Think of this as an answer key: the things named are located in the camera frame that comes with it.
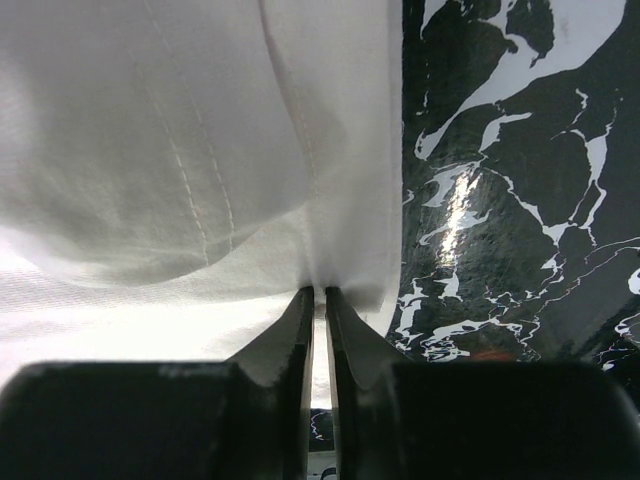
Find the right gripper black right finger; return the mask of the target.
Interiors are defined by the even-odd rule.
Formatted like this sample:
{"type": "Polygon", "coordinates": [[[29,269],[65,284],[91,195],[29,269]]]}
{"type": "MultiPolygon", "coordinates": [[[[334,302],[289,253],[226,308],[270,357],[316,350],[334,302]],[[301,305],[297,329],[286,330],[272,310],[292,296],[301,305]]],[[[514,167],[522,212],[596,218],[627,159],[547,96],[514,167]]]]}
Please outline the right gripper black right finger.
{"type": "Polygon", "coordinates": [[[326,290],[341,479],[635,479],[637,410],[583,363],[408,359],[326,290]]]}

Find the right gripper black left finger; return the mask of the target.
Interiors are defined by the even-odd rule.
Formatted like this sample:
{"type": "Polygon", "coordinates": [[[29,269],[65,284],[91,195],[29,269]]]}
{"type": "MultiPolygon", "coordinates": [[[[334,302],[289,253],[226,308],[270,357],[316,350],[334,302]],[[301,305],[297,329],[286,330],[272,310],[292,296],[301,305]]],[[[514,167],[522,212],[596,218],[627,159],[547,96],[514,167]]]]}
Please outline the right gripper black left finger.
{"type": "Polygon", "coordinates": [[[42,362],[1,394],[5,479],[302,479],[314,291],[213,362],[42,362]]]}

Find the white green Charlie Brown t-shirt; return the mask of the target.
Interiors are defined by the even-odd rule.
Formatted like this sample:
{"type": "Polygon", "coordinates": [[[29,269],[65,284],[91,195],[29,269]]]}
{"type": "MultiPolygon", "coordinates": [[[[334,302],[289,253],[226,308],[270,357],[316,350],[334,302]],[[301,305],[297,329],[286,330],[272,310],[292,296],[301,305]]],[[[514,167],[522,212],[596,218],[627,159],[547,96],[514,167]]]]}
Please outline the white green Charlie Brown t-shirt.
{"type": "Polygon", "coordinates": [[[401,243],[397,1],[5,1],[1,377],[222,360],[295,292],[379,334],[401,243]]]}

